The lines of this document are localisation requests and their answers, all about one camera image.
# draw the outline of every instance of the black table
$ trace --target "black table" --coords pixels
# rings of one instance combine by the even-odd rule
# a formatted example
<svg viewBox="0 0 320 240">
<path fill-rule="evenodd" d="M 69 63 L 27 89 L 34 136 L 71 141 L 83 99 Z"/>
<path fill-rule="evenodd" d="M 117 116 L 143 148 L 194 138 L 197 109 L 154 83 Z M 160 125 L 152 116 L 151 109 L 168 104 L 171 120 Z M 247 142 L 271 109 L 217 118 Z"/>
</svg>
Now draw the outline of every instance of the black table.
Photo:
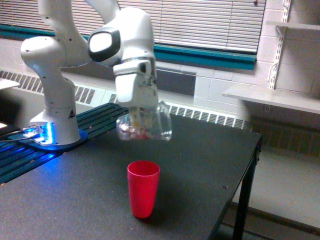
<svg viewBox="0 0 320 240">
<path fill-rule="evenodd" d="M 173 138 L 120 141 L 114 130 L 0 187 L 0 239 L 214 238 L 242 181 L 234 239 L 243 233 L 261 135 L 175 116 Z M 127 165 L 160 165 L 152 216 L 129 206 Z"/>
</svg>

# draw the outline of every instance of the window blinds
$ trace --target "window blinds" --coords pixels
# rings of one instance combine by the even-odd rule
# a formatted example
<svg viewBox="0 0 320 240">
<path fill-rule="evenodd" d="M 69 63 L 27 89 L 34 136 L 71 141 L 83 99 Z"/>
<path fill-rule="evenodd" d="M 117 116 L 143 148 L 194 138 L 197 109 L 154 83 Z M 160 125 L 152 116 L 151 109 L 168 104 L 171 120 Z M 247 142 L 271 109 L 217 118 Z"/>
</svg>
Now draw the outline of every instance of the window blinds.
<svg viewBox="0 0 320 240">
<path fill-rule="evenodd" d="M 266 0 L 118 0 L 145 10 L 159 44 L 257 52 Z M 72 0 L 74 22 L 85 35 L 103 25 L 84 0 Z M 37 0 L 0 0 L 0 24 L 51 30 Z"/>
</svg>

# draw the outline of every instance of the teal window sill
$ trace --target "teal window sill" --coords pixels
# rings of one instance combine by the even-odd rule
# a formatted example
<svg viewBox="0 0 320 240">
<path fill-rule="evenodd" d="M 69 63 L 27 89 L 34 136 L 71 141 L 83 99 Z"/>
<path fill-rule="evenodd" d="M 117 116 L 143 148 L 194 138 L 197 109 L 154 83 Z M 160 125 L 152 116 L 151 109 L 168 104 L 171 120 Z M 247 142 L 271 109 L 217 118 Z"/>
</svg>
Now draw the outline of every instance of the teal window sill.
<svg viewBox="0 0 320 240">
<path fill-rule="evenodd" d="M 0 24 L 0 37 L 24 40 L 36 36 L 55 36 L 52 31 Z M 254 70 L 256 55 L 231 53 L 223 51 L 195 49 L 156 44 L 154 54 L 159 61 L 178 62 L 185 65 L 204 67 L 223 67 L 233 69 Z"/>
</svg>

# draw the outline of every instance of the white shelf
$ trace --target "white shelf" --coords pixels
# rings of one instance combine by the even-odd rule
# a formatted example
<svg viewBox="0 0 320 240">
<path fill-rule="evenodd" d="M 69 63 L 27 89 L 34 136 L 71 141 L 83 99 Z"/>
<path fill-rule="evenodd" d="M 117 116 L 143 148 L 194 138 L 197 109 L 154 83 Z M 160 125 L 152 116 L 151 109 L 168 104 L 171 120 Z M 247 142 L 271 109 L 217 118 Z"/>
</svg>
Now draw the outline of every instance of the white shelf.
<svg viewBox="0 0 320 240">
<path fill-rule="evenodd" d="M 309 94 L 235 84 L 226 90 L 223 96 L 320 114 L 320 97 Z"/>
<path fill-rule="evenodd" d="M 280 21 L 266 21 L 266 24 L 273 25 L 276 27 L 282 27 L 282 28 L 320 31 L 320 25 L 310 25 L 310 24 L 290 23 L 290 22 L 280 22 Z"/>
<path fill-rule="evenodd" d="M 4 79 L 4 78 L 0 77 L 0 90 L 17 87 L 19 85 L 20 84 L 15 82 L 15 81 L 7 80 L 7 79 Z"/>
</svg>

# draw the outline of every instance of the red plastic cup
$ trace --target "red plastic cup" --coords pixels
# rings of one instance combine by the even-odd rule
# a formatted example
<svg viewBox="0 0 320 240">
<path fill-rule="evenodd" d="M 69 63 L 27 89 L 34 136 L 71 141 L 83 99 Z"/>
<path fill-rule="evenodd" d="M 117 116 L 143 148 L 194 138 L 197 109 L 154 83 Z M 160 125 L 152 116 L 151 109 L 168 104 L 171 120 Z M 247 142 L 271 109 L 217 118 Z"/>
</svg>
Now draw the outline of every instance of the red plastic cup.
<svg viewBox="0 0 320 240">
<path fill-rule="evenodd" d="M 160 167 L 152 161 L 134 161 L 127 171 L 132 214 L 139 219 L 147 218 L 155 206 Z"/>
</svg>

